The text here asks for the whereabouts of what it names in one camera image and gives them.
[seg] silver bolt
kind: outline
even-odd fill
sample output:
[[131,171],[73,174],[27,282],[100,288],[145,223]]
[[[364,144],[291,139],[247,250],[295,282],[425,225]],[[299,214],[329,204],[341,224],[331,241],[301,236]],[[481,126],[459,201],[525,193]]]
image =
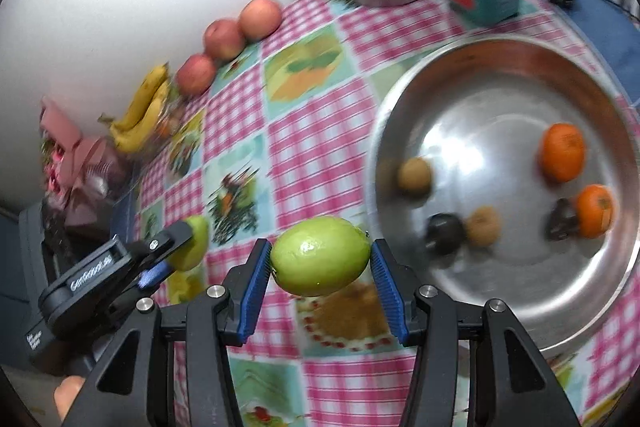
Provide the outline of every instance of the silver bolt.
[[507,305],[500,299],[491,299],[489,301],[489,308],[491,308],[494,312],[500,313],[507,309]]
[[436,286],[424,284],[420,286],[418,292],[420,292],[420,295],[422,295],[423,297],[427,297],[428,299],[430,299],[431,297],[435,297],[438,294],[438,289],[436,288]]
[[136,302],[136,308],[141,313],[148,313],[154,308],[154,300],[149,297],[143,297],[138,302]]
[[214,284],[213,286],[209,286],[207,288],[207,295],[209,297],[218,298],[222,297],[225,294],[225,287],[220,286],[219,284]]

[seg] table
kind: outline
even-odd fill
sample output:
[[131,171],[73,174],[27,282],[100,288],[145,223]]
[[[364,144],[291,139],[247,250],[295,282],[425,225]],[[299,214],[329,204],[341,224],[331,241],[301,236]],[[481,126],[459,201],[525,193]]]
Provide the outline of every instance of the table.
[[[621,40],[612,40],[612,32]],[[632,72],[640,62],[632,50],[640,34],[601,0],[577,0],[570,16],[545,0],[521,0],[518,17],[489,29],[462,20],[446,0],[383,9],[353,0],[297,0],[275,34],[247,48],[207,94],[190,102],[180,133],[121,205],[133,207],[119,211],[116,225],[133,225],[136,237],[191,214],[211,218],[213,240],[203,263],[172,276],[156,300],[166,305],[220,283],[244,262],[255,237],[273,240],[302,219],[337,214],[366,227],[362,168],[378,104],[405,71],[443,44],[500,33],[563,49],[602,81],[639,134],[632,101],[640,98],[640,84]],[[291,68],[292,60],[299,67]],[[314,68],[305,71],[310,60]],[[227,195],[239,188],[246,202],[225,219]],[[375,325],[361,338],[334,316],[362,302],[378,313],[371,288],[365,275],[356,293],[341,300],[296,299],[271,280],[255,334],[242,349],[229,350],[239,405],[252,415],[245,425],[260,425],[265,414],[296,427],[398,425],[415,351]],[[638,303],[636,275],[594,337],[550,361],[584,425],[612,406],[640,365]],[[466,425],[468,402],[464,349],[461,354],[455,426]],[[176,415],[187,423],[180,344],[175,380]]]

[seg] banana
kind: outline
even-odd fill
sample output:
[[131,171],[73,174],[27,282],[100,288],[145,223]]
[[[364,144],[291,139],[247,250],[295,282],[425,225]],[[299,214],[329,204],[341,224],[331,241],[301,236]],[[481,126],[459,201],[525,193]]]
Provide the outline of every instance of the banana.
[[164,81],[156,93],[153,95],[151,102],[149,103],[146,112],[140,122],[138,122],[132,129],[127,131],[120,131],[112,124],[110,127],[111,136],[116,144],[116,148],[123,153],[131,154],[142,149],[146,140],[151,136],[156,124],[158,124],[158,118],[164,108],[164,102],[169,95],[169,81]]
[[133,95],[129,108],[120,120],[113,121],[112,125],[118,131],[128,131],[143,118],[146,108],[149,107],[151,99],[167,79],[168,64],[156,66],[146,74],[145,80]]

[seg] stainless steel bowl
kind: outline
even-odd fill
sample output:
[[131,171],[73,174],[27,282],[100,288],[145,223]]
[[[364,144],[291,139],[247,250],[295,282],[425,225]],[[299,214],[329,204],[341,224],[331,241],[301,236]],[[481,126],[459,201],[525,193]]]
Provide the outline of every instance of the stainless steel bowl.
[[[536,155],[543,132],[559,121],[580,128],[588,153],[578,179],[551,187]],[[420,201],[396,185],[398,166],[416,155],[430,161],[434,174],[431,196]],[[616,104],[569,57],[529,38],[461,40],[408,71],[380,107],[366,168],[369,228],[400,263],[454,299],[505,300],[545,356],[553,356],[587,338],[633,270],[638,158]],[[615,197],[610,231],[597,240],[547,242],[543,225],[556,200],[592,183],[607,185]],[[429,254],[430,216],[454,212],[464,219],[483,204],[502,216],[497,243]]]

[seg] tangerine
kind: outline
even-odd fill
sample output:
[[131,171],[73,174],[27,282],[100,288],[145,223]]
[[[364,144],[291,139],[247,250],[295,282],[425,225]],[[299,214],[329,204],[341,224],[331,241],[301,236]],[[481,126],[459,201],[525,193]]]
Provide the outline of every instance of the tangerine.
[[577,178],[584,167],[586,146],[582,133],[570,123],[555,123],[542,137],[540,167],[558,183]]
[[587,185],[575,200],[580,235],[593,239],[609,230],[613,222],[613,197],[604,185]]

